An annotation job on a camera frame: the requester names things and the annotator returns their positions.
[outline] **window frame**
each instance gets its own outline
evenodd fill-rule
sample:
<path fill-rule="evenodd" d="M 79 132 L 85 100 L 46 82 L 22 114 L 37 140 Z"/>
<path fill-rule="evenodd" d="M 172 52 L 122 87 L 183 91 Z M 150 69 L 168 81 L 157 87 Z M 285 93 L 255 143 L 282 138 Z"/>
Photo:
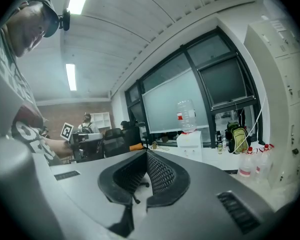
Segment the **window frame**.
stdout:
<path fill-rule="evenodd" d="M 221 38 L 221 40 L 225 43 L 225 45 L 227 45 L 227 47 L 229 48 L 230 51 L 196 66 L 194 61 L 192 60 L 190 54 L 188 53 L 188 49 L 197 45 L 198 43 L 201 43 L 207 39 L 210 39 L 213 36 L 219 36 Z M 249 70 L 247 63 L 245 62 L 244 58 L 242 57 L 242 55 L 239 52 L 239 50 L 237 49 L 237 47 L 230 40 L 230 38 L 217 26 L 216 29 L 209 31 L 201 36 L 198 36 L 197 38 L 191 40 L 190 42 L 188 42 L 186 44 L 181 45 L 177 50 L 172 52 L 170 55 L 168 55 L 166 58 L 164 58 L 159 63 L 157 63 L 150 70 L 148 70 L 140 79 L 136 80 L 136 82 L 125 91 L 126 103 L 127 103 L 128 114 L 129 114 L 130 120 L 132 120 L 131 107 L 136 105 L 137 103 L 141 104 L 141 110 L 142 110 L 142 115 L 144 118 L 144 122 L 143 122 L 144 124 L 139 123 L 139 126 L 145 126 L 149 144 L 151 144 L 153 142 L 154 136 L 153 136 L 153 134 L 150 134 L 149 125 L 148 125 L 148 121 L 147 121 L 147 115 L 146 115 L 145 106 L 144 106 L 144 101 L 143 101 L 143 97 L 142 97 L 142 94 L 145 93 L 143 81 L 146 78 L 148 78 L 150 75 L 155 73 L 157 70 L 159 70 L 164 64 L 168 63 L 170 60 L 173 60 L 175 57 L 179 56 L 180 54 L 185 55 L 186 59 L 188 60 L 189 65 L 191 66 L 192 72 L 194 73 L 196 82 L 199 86 L 199 90 L 200 90 L 200 93 L 202 96 L 202 102 L 205 107 L 206 116 L 207 116 L 208 125 L 209 125 L 210 142 L 204 142 L 203 143 L 204 147 L 211 147 L 213 149 L 217 147 L 216 140 L 215 140 L 215 134 L 216 134 L 215 115 L 216 114 L 252 106 L 253 114 L 254 114 L 253 115 L 254 121 L 256 121 L 258 114 L 261 110 L 261 103 L 260 103 L 258 90 L 257 90 L 256 84 L 255 84 L 255 81 L 252 77 L 252 74 Z M 249 91 L 252 92 L 252 95 L 248 95 L 248 92 L 246 90 L 247 97 L 241 98 L 236 101 L 213 105 L 208 88 L 207 88 L 205 81 L 203 79 L 203 76 L 201 74 L 201 71 L 203 71 L 207 68 L 210 68 L 212 66 L 215 66 L 219 63 L 222 63 L 224 61 L 233 59 L 233 58 L 236 58 L 236 61 L 238 63 L 238 67 L 239 67 L 240 73 L 243 78 L 245 89 L 247 88 L 247 86 L 251 87 L 251 89 Z M 138 99 L 135 100 L 134 102 L 131 102 L 129 91 L 132 88 L 134 88 L 135 86 L 137 86 L 137 88 L 138 88 Z M 255 125 L 255 133 L 257 133 L 257 134 L 254 134 L 251 137 L 251 141 L 252 142 L 255 142 L 258 140 L 262 141 L 262 138 L 263 138 L 262 114 L 260 115 L 258 122 Z M 176 143 L 162 143 L 161 145 L 162 146 L 174 146 L 174 147 L 177 146 Z"/>

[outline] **backpack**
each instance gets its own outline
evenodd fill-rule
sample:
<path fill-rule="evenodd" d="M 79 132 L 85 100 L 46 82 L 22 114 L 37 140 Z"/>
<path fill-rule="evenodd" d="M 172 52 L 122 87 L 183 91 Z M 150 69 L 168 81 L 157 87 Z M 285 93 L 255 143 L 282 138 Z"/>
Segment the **backpack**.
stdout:
<path fill-rule="evenodd" d="M 226 131 L 225 131 L 225 138 L 229 141 L 232 140 L 232 132 L 231 130 L 233 128 L 237 128 L 239 127 L 239 123 L 238 122 L 228 122 L 228 124 L 226 125 Z"/>
<path fill-rule="evenodd" d="M 248 150 L 251 145 L 251 138 L 248 136 L 246 129 L 241 126 L 234 126 L 230 132 L 232 137 L 229 142 L 229 152 L 232 153 L 235 151 L 235 154 L 240 154 Z"/>
<path fill-rule="evenodd" d="M 81 132 L 83 132 L 84 134 L 93 134 L 94 132 L 90 128 L 91 125 L 92 123 L 89 123 L 88 126 L 84 126 L 83 124 L 81 124 Z"/>

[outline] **plastic bottle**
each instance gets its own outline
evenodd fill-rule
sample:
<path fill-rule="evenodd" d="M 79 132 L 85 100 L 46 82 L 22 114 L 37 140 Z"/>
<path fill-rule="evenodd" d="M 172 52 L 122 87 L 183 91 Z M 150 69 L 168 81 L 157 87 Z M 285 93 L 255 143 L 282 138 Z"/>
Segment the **plastic bottle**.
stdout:
<path fill-rule="evenodd" d="M 177 103 L 177 120 L 181 130 L 186 133 L 192 133 L 197 129 L 196 112 L 194 103 L 191 99 Z"/>
<path fill-rule="evenodd" d="M 242 180 L 247 180 L 251 178 L 253 170 L 255 169 L 253 163 L 253 148 L 250 146 L 246 154 L 242 154 L 242 158 L 239 165 L 239 170 L 237 175 Z"/>
<path fill-rule="evenodd" d="M 223 150 L 224 150 L 224 151 L 227 150 L 227 139 L 226 139 L 226 137 L 223 137 L 222 147 L 223 147 Z"/>
<path fill-rule="evenodd" d="M 261 155 L 257 158 L 255 169 L 255 180 L 258 183 L 268 177 L 271 166 L 269 144 L 265 144 L 264 151 L 260 151 Z"/>
<path fill-rule="evenodd" d="M 216 132 L 216 143 L 218 148 L 218 154 L 222 154 L 222 136 L 219 130 Z"/>

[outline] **table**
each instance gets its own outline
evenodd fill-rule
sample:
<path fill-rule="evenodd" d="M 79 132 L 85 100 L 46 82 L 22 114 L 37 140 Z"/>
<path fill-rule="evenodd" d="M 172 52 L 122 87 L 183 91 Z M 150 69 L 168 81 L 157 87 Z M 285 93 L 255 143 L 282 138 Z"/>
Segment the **table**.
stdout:
<path fill-rule="evenodd" d="M 256 149 L 263 147 L 263 145 L 252 142 L 251 147 Z M 179 148 L 176 146 L 159 146 L 159 148 L 155 150 L 212 165 L 223 171 L 238 170 L 241 157 L 241 154 L 232 154 L 228 151 L 223 151 L 222 154 L 218 154 L 217 148 L 210 147 L 202 148 L 202 160 L 191 159 L 191 157 L 182 155 L 183 153 L 180 152 Z M 283 187 L 272 189 L 268 180 L 256 183 L 253 179 L 243 180 L 237 174 L 232 174 L 231 176 L 261 196 L 274 211 L 277 211 L 285 204 L 294 201 L 300 193 L 300 180 Z"/>
<path fill-rule="evenodd" d="M 257 142 L 251 143 L 251 146 L 254 149 L 263 147 L 263 145 L 260 145 Z M 238 170 L 241 156 L 240 154 L 229 153 L 227 150 L 223 151 L 222 154 L 219 154 L 217 148 L 203 147 L 202 159 L 200 160 L 196 157 L 192 159 L 189 156 L 184 156 L 176 146 L 159 146 L 159 148 L 155 150 L 212 165 L 224 171 Z"/>

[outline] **shelf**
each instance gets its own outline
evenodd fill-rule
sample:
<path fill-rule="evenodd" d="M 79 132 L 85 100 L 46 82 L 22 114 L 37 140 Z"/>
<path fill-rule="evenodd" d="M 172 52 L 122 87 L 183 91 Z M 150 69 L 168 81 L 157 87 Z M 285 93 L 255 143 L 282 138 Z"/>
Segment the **shelf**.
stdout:
<path fill-rule="evenodd" d="M 110 128 L 111 121 L 109 112 L 102 113 L 91 113 L 91 121 L 95 123 L 96 127 L 100 128 Z"/>

